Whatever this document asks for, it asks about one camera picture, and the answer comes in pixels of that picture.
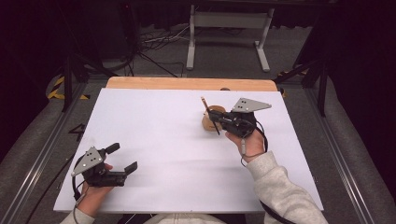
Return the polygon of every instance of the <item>white table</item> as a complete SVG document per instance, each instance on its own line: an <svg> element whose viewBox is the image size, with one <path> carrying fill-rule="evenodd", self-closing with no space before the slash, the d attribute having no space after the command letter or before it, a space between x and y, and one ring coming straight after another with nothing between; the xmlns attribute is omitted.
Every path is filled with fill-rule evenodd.
<svg viewBox="0 0 396 224"><path fill-rule="evenodd" d="M271 104L255 116L265 129L269 149L289 171L290 180L305 188L323 209L304 153L277 91L196 91L102 89L76 160L91 146L120 143L107 156L114 170L134 161L137 170L125 186L110 192L101 211L106 213L255 213L262 212L253 181L240 163L235 145L224 132L204 130L209 105L228 111L240 97ZM75 204L69 169L54 206L69 212Z"/></svg>

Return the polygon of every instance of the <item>wire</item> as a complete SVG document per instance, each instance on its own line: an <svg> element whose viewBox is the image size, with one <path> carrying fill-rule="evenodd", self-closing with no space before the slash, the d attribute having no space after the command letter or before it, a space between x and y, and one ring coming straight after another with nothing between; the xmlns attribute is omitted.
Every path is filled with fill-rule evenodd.
<svg viewBox="0 0 396 224"><path fill-rule="evenodd" d="M55 180L58 178L58 176L61 174L61 172L64 170L64 168L67 166L67 164L73 160L75 156L75 153L73 153L73 155L67 160L67 162L62 166L61 170L56 174L55 177L52 178L52 180L49 182L49 185L47 186L47 188L44 190L43 194L41 195L41 197L38 199L38 202L35 204L35 207L33 208L32 212L30 213L29 217L26 220L26 224L29 223L30 219L32 218L33 214L35 213L35 210L37 209L38 205L41 203L41 201L43 200L44 196L47 194L47 192L49 191L50 187L52 186L53 182L55 182Z"/></svg>
<svg viewBox="0 0 396 224"><path fill-rule="evenodd" d="M175 74L173 74L172 72L170 72L169 70L167 70L166 68L164 68L164 67L160 66L158 63L154 62L154 60L152 60L152 59L151 59L149 56L147 56L146 54L140 52L140 53L139 53L139 56L140 56L142 59L145 59L145 60L147 60L147 61L150 61L150 62L154 63L155 65L159 66L161 69L163 69L165 72L169 73L169 74L172 75L173 77L178 77L178 76L176 76Z"/></svg>
<svg viewBox="0 0 396 224"><path fill-rule="evenodd" d="M185 38L184 35L187 33L187 29L190 26L186 26L185 28L176 31L174 33L169 32L167 35L163 36L164 32L161 32L158 37L154 37L150 33L145 33L141 35L141 44L142 49L141 51L147 51L149 49L162 49L163 47L167 46L170 43L175 43L180 39L189 40Z"/></svg>
<svg viewBox="0 0 396 224"><path fill-rule="evenodd" d="M180 64L180 67L181 67L180 77L183 77L184 63L158 63L158 64Z"/></svg>
<svg viewBox="0 0 396 224"><path fill-rule="evenodd" d="M244 157L241 157L241 164L242 164L244 167L247 167L247 166L244 164Z"/></svg>
<svg viewBox="0 0 396 224"><path fill-rule="evenodd" d="M261 130L260 130L258 127L256 127L256 130L259 131L259 133L260 133L260 134L262 135L262 137L264 138L264 152L261 152L261 153L258 153L258 154L256 154L256 155L252 155L252 156L242 155L241 163L242 163L242 165L245 166L245 167L246 167L246 165L243 163L243 158L244 158L244 157L249 157L249 158L251 158L251 157L255 157L255 156L259 156L259 155L261 155L261 154L264 154L265 152L268 151L268 140L267 140L267 138L265 137L264 128L262 127L262 125L261 125L258 121L256 121L256 122L257 122L257 123L260 125L260 127L261 127ZM262 204L262 208L264 209L264 211L265 211L266 213L268 213L271 217L273 217L274 219L276 219L277 221L279 221L280 223L284 223L284 224L294 224L294 222L289 221L289 220L283 218L282 216L280 216L276 211L274 211L272 208L270 208L270 207L269 207L268 205L266 205L265 203L263 203L263 202L260 202L260 203Z"/></svg>
<svg viewBox="0 0 396 224"><path fill-rule="evenodd" d="M90 186L87 187L87 189L86 189L85 192L81 195L81 197L78 199L78 201L76 202L76 205L75 205L74 208L73 208L73 219L75 220L76 224L78 224L77 218L76 218L76 209L77 209L77 206L78 206L78 204L84 199L85 194L87 193L87 191L88 191L89 188L90 188Z"/></svg>
<svg viewBox="0 0 396 224"><path fill-rule="evenodd" d="M132 61L132 67L130 64L128 64L129 66L129 72L131 73L131 75L134 77L134 61Z"/></svg>

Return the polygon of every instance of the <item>human hand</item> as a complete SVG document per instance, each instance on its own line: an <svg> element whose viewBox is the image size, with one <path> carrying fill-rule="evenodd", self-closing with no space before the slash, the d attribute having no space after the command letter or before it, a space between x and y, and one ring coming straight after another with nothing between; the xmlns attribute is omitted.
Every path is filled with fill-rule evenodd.
<svg viewBox="0 0 396 224"><path fill-rule="evenodd" d="M105 164L105 169L111 170L113 166ZM114 187L90 187L87 182L84 182L82 185L84 198L78 204L78 209L90 217L95 217L106 195L113 189Z"/></svg>
<svg viewBox="0 0 396 224"><path fill-rule="evenodd" d="M225 133L225 135L236 144L238 147L239 153L242 155L242 138L232 134L232 133ZM246 162L251 162L256 159L261 154L265 153L264 149L264 138L259 131L254 130L254 132L245 139L245 148L246 148L246 155L242 155L243 159Z"/></svg>

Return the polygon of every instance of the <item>white sleeve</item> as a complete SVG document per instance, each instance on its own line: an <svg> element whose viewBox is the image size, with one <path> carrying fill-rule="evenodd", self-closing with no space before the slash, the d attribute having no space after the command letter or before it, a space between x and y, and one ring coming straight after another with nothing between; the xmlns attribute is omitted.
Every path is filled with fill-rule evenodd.
<svg viewBox="0 0 396 224"><path fill-rule="evenodd" d="M272 151L251 161L247 168L260 200L283 218L294 223L327 223L309 193L291 183L285 167L279 166ZM269 215L264 223L278 223Z"/></svg>
<svg viewBox="0 0 396 224"><path fill-rule="evenodd" d="M78 208L76 208L75 215L78 224L92 224L95 221L93 217L86 215L78 210ZM76 224L73 217L73 211L61 222L61 224Z"/></svg>

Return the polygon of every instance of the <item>triangular metal plate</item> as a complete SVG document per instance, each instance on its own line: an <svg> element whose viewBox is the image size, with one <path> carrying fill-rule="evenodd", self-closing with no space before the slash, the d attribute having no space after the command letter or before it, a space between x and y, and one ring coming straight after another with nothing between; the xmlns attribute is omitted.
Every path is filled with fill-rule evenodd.
<svg viewBox="0 0 396 224"><path fill-rule="evenodd" d="M271 105L259 101L250 100L247 98L240 98L233 107L232 112L249 113L256 110L271 108Z"/></svg>
<svg viewBox="0 0 396 224"><path fill-rule="evenodd" d="M91 147L90 150L88 150L84 157L81 159L79 164L76 166L74 171L72 172L72 176L76 176L81 174L82 172L92 168L93 166L101 163L102 157L98 153L98 150L96 147Z"/></svg>

